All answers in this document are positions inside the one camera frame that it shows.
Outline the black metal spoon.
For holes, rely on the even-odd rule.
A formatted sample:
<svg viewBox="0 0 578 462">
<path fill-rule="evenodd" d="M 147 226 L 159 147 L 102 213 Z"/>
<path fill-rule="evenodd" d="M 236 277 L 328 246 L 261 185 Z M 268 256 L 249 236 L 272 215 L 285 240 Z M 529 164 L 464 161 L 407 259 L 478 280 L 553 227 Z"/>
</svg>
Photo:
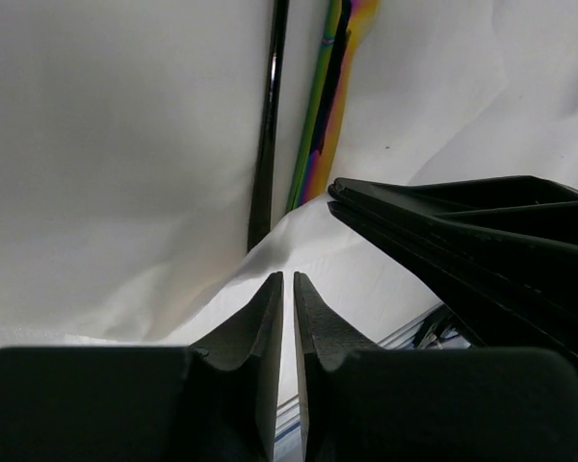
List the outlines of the black metal spoon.
<svg viewBox="0 0 578 462">
<path fill-rule="evenodd" d="M 266 92 L 250 199 L 248 251 L 256 247 L 271 230 L 277 112 L 289 4 L 288 0 L 275 0 L 274 2 Z"/>
</svg>

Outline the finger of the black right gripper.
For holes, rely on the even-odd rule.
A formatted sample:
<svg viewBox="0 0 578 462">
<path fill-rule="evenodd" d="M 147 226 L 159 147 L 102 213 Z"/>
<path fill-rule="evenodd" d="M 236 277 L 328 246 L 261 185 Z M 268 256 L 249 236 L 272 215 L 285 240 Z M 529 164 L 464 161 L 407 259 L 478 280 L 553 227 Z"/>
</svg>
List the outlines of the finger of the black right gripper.
<svg viewBox="0 0 578 462">
<path fill-rule="evenodd" d="M 578 192 L 534 176 L 422 186 L 338 178 L 328 188 L 356 211 L 394 210 L 578 246 Z"/>
<path fill-rule="evenodd" d="M 420 278 L 482 347 L 542 347 L 578 368 L 578 246 L 406 209 L 331 214 Z"/>
</svg>

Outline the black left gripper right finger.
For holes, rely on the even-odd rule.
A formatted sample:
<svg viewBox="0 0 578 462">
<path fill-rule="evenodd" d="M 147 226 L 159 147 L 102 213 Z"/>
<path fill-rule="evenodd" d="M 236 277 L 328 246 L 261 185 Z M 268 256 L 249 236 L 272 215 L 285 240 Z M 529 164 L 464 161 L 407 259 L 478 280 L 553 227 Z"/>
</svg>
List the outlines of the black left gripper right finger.
<svg viewBox="0 0 578 462">
<path fill-rule="evenodd" d="M 578 374 L 535 348 L 386 349 L 294 276 L 307 461 L 578 461 Z"/>
</svg>

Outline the white paper napkin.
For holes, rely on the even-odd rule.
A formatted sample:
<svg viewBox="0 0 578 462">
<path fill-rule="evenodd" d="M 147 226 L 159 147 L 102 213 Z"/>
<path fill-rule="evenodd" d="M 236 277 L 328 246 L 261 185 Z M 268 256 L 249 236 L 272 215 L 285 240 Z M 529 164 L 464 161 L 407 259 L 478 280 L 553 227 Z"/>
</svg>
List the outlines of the white paper napkin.
<svg viewBox="0 0 578 462">
<path fill-rule="evenodd" d="M 434 295 L 328 214 L 284 210 L 328 5 L 289 7 L 271 235 L 246 250 L 269 1 L 0 1 L 0 347 L 190 343 L 307 273 L 382 338 Z M 384 1 L 333 174 L 578 187 L 578 1 Z"/>
</svg>

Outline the iridescent rainbow steak knife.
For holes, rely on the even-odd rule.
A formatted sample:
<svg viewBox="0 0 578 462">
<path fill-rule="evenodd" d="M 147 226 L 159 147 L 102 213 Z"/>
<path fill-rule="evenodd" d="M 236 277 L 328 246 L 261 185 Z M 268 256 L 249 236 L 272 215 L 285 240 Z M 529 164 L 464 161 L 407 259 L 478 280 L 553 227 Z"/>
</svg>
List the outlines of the iridescent rainbow steak knife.
<svg viewBox="0 0 578 462">
<path fill-rule="evenodd" d="M 373 27 L 378 0 L 330 1 L 285 211 L 326 190 L 341 132 L 355 53 Z"/>
</svg>

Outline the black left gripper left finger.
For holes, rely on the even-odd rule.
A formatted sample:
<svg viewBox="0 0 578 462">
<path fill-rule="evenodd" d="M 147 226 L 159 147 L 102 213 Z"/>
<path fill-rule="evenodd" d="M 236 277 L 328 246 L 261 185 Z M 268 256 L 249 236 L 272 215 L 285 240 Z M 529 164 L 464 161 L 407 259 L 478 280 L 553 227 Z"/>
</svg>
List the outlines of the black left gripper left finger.
<svg viewBox="0 0 578 462">
<path fill-rule="evenodd" d="M 0 348 L 0 461 L 270 461 L 282 322 L 275 272 L 190 346 Z"/>
</svg>

